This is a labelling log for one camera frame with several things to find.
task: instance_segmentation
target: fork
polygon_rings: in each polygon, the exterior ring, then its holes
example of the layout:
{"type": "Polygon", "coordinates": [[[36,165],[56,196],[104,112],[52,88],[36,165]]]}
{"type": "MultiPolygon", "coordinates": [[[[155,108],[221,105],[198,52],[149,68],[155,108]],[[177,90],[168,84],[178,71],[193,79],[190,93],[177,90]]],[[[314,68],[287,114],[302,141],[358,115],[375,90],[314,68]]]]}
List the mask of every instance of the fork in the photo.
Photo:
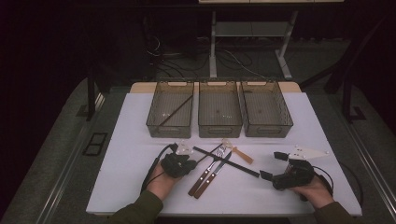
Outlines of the fork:
{"type": "Polygon", "coordinates": [[[253,159],[251,159],[251,157],[240,151],[237,147],[233,147],[233,144],[231,144],[231,142],[227,138],[223,138],[221,142],[224,146],[228,147],[231,150],[231,152],[235,152],[236,155],[240,156],[247,163],[249,164],[253,163],[253,159]]]}
{"type": "MultiPolygon", "coordinates": [[[[219,149],[216,151],[216,156],[221,157],[224,155],[225,150],[227,149],[226,146],[221,145],[219,147],[219,149]]],[[[198,188],[201,186],[202,182],[204,182],[204,179],[206,178],[206,176],[209,174],[210,170],[213,168],[213,166],[215,165],[215,163],[218,161],[219,159],[217,158],[213,158],[212,163],[210,163],[210,165],[204,170],[204,172],[201,174],[201,176],[199,177],[199,179],[197,180],[197,182],[195,182],[195,184],[192,186],[192,188],[189,191],[189,195],[193,196],[195,191],[198,190],[198,188]]]]}

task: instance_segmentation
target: gray storage bin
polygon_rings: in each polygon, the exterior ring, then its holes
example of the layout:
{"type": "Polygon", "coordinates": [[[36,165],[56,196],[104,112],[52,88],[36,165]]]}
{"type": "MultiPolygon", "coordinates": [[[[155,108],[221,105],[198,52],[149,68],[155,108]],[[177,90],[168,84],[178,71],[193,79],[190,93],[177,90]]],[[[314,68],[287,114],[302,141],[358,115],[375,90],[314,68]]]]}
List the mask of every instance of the gray storage bin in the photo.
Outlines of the gray storage bin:
{"type": "Polygon", "coordinates": [[[151,137],[190,138],[194,82],[162,79],[157,82],[146,125],[151,137]]]}
{"type": "Polygon", "coordinates": [[[242,129],[236,81],[205,78],[199,83],[199,136],[237,138],[242,129]]]}
{"type": "Polygon", "coordinates": [[[239,97],[247,137],[286,137],[293,121],[276,81],[241,80],[239,97]]]}

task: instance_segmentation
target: white tag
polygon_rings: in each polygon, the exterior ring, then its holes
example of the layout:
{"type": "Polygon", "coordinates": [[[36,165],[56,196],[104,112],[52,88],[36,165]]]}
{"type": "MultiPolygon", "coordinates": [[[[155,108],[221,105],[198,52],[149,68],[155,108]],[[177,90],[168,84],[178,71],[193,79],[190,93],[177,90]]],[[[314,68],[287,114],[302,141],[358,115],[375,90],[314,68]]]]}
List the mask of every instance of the white tag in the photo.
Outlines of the white tag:
{"type": "Polygon", "coordinates": [[[328,156],[329,152],[319,151],[306,147],[295,147],[294,150],[289,154],[289,159],[306,161],[318,157],[328,156]]]}
{"type": "Polygon", "coordinates": [[[182,140],[179,144],[177,144],[177,150],[176,150],[177,155],[191,155],[192,153],[193,150],[184,144],[184,140],[182,140]]]}

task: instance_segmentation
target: hand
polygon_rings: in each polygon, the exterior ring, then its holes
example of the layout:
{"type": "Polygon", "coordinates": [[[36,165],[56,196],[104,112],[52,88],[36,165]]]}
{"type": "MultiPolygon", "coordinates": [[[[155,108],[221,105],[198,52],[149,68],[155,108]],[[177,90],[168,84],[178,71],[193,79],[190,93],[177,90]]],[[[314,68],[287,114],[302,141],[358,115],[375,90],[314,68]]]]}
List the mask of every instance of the hand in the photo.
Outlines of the hand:
{"type": "Polygon", "coordinates": [[[172,190],[177,181],[181,179],[181,177],[173,178],[172,176],[167,175],[161,166],[161,162],[158,162],[154,168],[154,171],[152,172],[150,180],[151,179],[152,181],[148,184],[147,190],[155,194],[159,199],[161,199],[161,201],[163,201],[168,196],[169,192],[172,190]]]}
{"type": "Polygon", "coordinates": [[[317,209],[334,202],[332,195],[327,191],[326,186],[317,176],[314,176],[311,183],[308,185],[290,189],[296,193],[303,194],[317,209]]]}

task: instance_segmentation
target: utensil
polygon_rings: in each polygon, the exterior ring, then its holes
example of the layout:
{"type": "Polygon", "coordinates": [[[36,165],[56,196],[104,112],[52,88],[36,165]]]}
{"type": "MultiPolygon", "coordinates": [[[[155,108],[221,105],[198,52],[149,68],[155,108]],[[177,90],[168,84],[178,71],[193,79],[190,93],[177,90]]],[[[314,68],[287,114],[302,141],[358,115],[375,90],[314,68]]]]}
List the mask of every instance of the utensil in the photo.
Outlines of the utensil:
{"type": "Polygon", "coordinates": [[[236,153],[236,155],[240,156],[247,163],[249,164],[253,163],[253,159],[249,157],[247,154],[241,152],[237,147],[233,147],[231,151],[236,153]]]}
{"type": "Polygon", "coordinates": [[[216,152],[217,158],[213,158],[212,163],[210,163],[210,165],[204,170],[204,172],[201,174],[201,176],[198,178],[198,180],[195,182],[195,184],[189,190],[190,196],[194,195],[195,191],[198,190],[198,188],[201,186],[202,182],[204,182],[204,179],[209,174],[210,170],[213,168],[215,163],[219,160],[219,158],[222,158],[226,149],[227,149],[227,147],[225,147],[225,146],[219,147],[218,151],[216,152]]]}
{"type": "Polygon", "coordinates": [[[231,144],[230,140],[228,140],[227,138],[223,138],[221,142],[224,146],[229,148],[232,152],[235,152],[236,155],[240,156],[247,163],[249,164],[253,163],[253,159],[251,159],[251,157],[240,151],[237,147],[233,147],[233,144],[231,144]]]}
{"type": "MultiPolygon", "coordinates": [[[[229,160],[232,154],[233,154],[232,152],[229,152],[228,155],[224,158],[224,160],[226,161],[229,160]]],[[[219,174],[219,172],[221,171],[224,165],[225,165],[225,161],[222,161],[218,165],[216,170],[212,173],[212,175],[210,175],[210,177],[205,181],[205,183],[200,188],[198,188],[198,190],[194,193],[194,198],[198,199],[199,197],[201,197],[201,195],[204,193],[204,191],[207,189],[210,183],[212,183],[215,177],[219,174]]]]}
{"type": "MultiPolygon", "coordinates": [[[[210,152],[205,151],[205,150],[203,150],[203,149],[201,149],[201,148],[193,147],[193,149],[196,150],[196,151],[199,151],[199,152],[201,152],[201,153],[204,153],[204,154],[207,155],[207,156],[210,156],[210,157],[213,157],[213,158],[216,158],[216,157],[217,157],[217,156],[211,154],[210,152]]],[[[234,163],[234,162],[232,162],[232,161],[226,161],[226,160],[224,160],[223,158],[220,158],[220,157],[218,157],[218,159],[219,159],[220,161],[225,161],[225,163],[227,163],[227,164],[229,164],[229,165],[235,167],[235,168],[238,169],[238,170],[241,170],[241,171],[243,171],[243,172],[246,172],[246,173],[248,173],[248,174],[250,174],[250,175],[253,175],[253,176],[255,176],[255,177],[260,177],[260,174],[259,174],[259,173],[255,172],[255,171],[252,171],[252,170],[250,170],[250,169],[248,169],[248,168],[246,168],[246,167],[243,167],[243,166],[241,166],[241,165],[239,165],[239,164],[236,164],[236,163],[234,163]]]]}

